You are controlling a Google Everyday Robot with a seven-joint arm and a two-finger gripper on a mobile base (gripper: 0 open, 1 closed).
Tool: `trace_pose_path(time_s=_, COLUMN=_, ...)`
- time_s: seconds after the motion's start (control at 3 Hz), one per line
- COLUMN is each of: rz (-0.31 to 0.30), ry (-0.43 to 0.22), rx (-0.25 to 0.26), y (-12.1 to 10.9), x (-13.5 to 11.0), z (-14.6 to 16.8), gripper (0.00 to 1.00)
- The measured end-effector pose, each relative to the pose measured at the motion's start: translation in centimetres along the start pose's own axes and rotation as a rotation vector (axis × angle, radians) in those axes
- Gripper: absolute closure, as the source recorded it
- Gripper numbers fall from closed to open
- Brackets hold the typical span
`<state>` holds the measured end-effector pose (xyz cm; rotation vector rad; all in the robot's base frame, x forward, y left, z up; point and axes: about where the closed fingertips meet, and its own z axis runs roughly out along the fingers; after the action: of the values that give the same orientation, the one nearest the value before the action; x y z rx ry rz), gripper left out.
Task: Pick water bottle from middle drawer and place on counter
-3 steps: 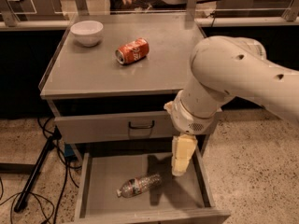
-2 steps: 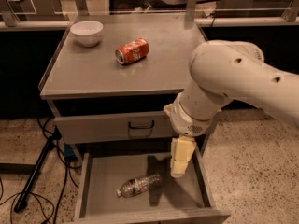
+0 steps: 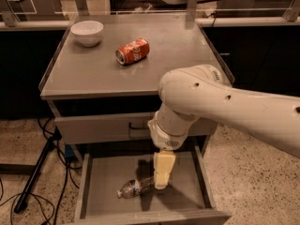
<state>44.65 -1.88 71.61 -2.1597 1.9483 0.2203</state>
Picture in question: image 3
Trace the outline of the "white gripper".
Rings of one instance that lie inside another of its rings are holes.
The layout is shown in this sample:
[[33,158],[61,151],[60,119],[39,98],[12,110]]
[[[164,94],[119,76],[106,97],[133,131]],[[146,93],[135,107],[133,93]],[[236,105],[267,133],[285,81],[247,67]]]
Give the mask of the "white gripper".
[[185,132],[183,135],[170,135],[159,127],[155,118],[150,120],[147,125],[153,144],[162,150],[155,153],[153,157],[155,188],[164,189],[168,186],[176,159],[173,150],[177,150],[182,146],[188,134]]

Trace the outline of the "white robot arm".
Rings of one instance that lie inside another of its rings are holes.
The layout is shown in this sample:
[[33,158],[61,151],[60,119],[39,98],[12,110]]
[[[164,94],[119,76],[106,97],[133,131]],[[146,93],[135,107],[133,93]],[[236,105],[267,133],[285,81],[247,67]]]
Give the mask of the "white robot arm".
[[154,154],[155,188],[164,189],[191,126],[210,119],[250,134],[300,158],[300,98],[227,86],[210,65],[173,69],[158,84],[161,106],[148,122]]

